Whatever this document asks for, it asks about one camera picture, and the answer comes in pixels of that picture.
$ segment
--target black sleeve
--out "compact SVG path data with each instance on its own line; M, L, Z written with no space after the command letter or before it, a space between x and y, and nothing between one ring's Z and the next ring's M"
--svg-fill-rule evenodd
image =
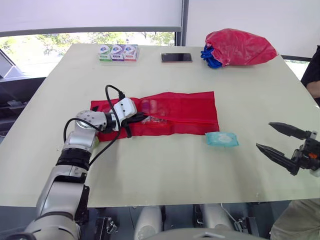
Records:
M320 81L320 45L318 45L308 67L303 74L301 83L307 87L311 82Z

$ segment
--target wet wipes package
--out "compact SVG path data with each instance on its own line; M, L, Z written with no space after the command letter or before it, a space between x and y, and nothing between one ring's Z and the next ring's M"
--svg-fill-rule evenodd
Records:
M109 45L109 44L100 45L98 57L101 62L111 62L112 61L111 56L110 56L111 48L112 48L112 45Z
M207 132L205 134L206 143L210 146L217 147L235 147L238 146L239 143L237 141L237 136L231 132Z
M124 45L114 44L110 52L112 61L124 61L124 49Z
M136 44L127 44L124 47L123 58L125 61L137 61L139 56L139 47Z

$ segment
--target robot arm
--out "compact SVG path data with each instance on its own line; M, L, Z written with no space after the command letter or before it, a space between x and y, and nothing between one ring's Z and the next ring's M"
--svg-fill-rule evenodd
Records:
M121 99L113 107L118 121L113 111L82 111L75 119L109 133L119 131L122 121L137 113L129 98ZM77 240L80 237L77 223L87 214L90 188L84 183L98 133L80 120L75 121L74 131L66 138L61 155L44 185L36 204L37 219L25 229L29 233L25 238Z
M291 159L270 146L257 143L258 149L271 161L286 168L294 176L301 168L309 169L311 175L320 177L320 142L316 140L317 132L304 131L282 122L270 122L269 125L284 135L305 140L304 144L294 151Z

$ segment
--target khaki pants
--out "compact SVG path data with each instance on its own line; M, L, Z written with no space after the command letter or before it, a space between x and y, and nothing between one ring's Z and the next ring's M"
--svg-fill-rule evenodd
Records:
M272 240L320 240L320 199L293 200L275 221Z

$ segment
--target blue rope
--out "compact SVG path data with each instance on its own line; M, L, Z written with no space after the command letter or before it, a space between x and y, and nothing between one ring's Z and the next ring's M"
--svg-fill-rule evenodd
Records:
M218 69L222 67L222 63L214 58L211 54L214 48L204 46L203 51L201 51L201 58L208 63L208 66L212 69Z

